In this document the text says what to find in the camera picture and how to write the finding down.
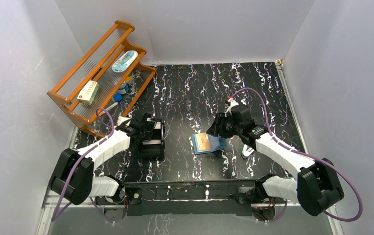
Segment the blue card holder wallet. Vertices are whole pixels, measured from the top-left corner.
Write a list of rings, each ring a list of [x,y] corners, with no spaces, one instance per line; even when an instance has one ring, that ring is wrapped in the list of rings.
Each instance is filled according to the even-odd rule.
[[[196,155],[212,153],[227,148],[227,141],[222,137],[214,137],[206,133],[197,133],[192,136],[192,144]]]

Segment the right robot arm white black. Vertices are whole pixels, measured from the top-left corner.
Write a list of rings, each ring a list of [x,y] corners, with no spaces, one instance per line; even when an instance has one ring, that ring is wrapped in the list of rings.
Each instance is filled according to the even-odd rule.
[[[267,203],[273,197],[280,197],[300,204],[309,215],[317,216],[344,198],[331,161],[325,158],[314,161],[295,153],[291,146],[270,134],[267,127],[256,124],[245,105],[235,105],[225,113],[218,113],[206,133],[226,139],[238,136],[245,145],[269,157],[292,176],[287,179],[268,174],[256,180],[248,191],[233,195],[239,203]]]

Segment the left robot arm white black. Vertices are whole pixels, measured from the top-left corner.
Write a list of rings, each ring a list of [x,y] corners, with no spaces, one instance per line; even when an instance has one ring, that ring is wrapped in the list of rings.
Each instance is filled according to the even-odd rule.
[[[65,149],[59,157],[48,188],[80,205],[87,198],[107,197],[112,203],[126,198],[125,184],[114,176],[95,176],[95,170],[120,152],[153,158],[164,147],[165,123],[151,113],[136,111],[131,118],[119,117],[109,134],[86,147]]]

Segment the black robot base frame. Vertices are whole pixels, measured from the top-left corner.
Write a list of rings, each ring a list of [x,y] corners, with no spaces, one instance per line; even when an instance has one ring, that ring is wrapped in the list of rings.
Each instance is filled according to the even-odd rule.
[[[127,182],[126,198],[122,203],[115,203],[109,197],[101,197],[109,204],[141,205],[145,201],[153,202],[209,202],[235,200],[233,195],[246,192],[254,187],[256,180],[218,180],[218,181],[184,181],[184,182]],[[265,199],[250,205],[262,203]]]

